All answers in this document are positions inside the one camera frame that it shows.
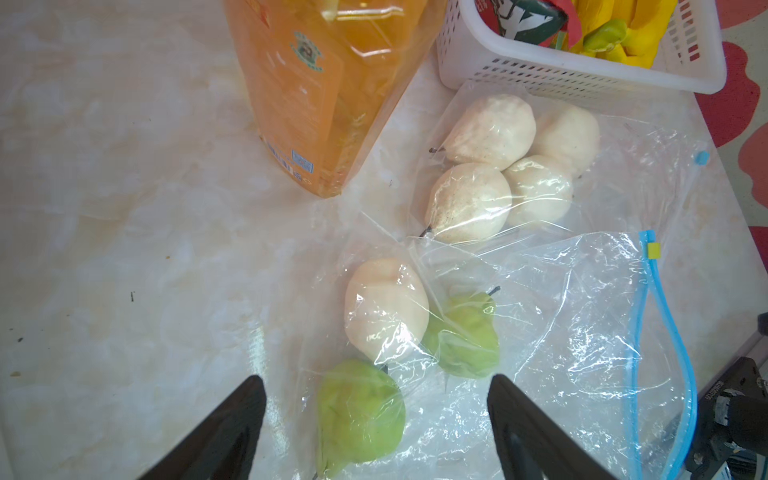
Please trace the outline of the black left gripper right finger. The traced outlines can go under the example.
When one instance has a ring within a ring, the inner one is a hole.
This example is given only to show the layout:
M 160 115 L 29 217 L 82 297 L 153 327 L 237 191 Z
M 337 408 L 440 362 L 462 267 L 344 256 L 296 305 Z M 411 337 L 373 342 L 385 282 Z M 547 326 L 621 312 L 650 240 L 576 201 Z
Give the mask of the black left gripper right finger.
M 506 479 L 613 477 L 508 377 L 492 377 L 487 407 Z

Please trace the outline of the clear blue zip-top bag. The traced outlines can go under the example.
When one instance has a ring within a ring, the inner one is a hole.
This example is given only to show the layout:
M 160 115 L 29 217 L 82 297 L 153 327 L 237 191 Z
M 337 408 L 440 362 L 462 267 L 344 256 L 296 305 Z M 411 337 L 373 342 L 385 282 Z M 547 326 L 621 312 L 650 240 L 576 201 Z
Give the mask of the clear blue zip-top bag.
M 668 126 L 603 112 L 600 151 L 573 176 L 557 222 L 507 227 L 494 328 L 500 369 L 618 479 L 674 479 L 697 420 L 692 362 L 660 277 L 707 144 Z

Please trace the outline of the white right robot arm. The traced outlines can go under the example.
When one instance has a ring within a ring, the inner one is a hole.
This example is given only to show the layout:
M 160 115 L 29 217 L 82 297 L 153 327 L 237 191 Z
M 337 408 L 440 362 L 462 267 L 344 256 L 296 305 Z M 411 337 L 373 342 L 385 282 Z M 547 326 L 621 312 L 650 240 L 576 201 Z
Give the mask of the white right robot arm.
M 698 419 L 685 459 L 691 479 L 767 477 L 767 315 L 753 341 L 698 398 Z

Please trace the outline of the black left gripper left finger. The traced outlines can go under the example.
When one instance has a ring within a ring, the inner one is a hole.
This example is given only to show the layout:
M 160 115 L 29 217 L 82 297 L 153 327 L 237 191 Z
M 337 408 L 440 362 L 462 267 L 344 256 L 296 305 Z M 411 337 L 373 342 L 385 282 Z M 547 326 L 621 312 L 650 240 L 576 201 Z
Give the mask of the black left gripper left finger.
M 267 407 L 261 377 L 247 377 L 144 479 L 247 479 Z

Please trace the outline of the cream toy pear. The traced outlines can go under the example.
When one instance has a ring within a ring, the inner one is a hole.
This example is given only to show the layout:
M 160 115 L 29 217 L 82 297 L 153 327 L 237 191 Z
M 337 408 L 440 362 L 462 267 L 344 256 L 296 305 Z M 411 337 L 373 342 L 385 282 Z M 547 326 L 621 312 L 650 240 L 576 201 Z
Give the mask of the cream toy pear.
M 481 163 L 503 171 L 525 157 L 536 132 L 529 103 L 516 95 L 495 94 L 465 110 L 439 151 L 457 164 Z

